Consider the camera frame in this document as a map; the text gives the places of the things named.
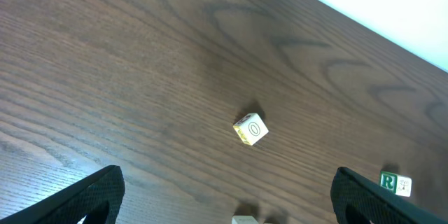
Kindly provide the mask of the red letter A block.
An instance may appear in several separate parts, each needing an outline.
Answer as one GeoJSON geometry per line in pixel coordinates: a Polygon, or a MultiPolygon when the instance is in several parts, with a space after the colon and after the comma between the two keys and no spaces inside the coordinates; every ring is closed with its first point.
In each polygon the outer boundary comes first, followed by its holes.
{"type": "Polygon", "coordinates": [[[258,224],[253,216],[233,216],[232,224],[258,224]]]}

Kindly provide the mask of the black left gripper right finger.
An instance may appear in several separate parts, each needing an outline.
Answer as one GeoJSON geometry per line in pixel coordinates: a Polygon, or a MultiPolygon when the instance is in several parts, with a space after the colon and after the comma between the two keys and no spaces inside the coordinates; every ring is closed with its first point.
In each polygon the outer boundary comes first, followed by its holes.
{"type": "Polygon", "coordinates": [[[342,224],[447,224],[347,167],[339,167],[330,198],[342,224]]]}

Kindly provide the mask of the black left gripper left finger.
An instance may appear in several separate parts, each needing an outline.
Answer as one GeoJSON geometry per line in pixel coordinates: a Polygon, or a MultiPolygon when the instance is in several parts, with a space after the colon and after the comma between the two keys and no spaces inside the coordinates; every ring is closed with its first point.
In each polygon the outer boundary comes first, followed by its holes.
{"type": "Polygon", "coordinates": [[[1,220],[3,224],[115,224],[125,194],[119,166],[109,165],[1,220]]]}

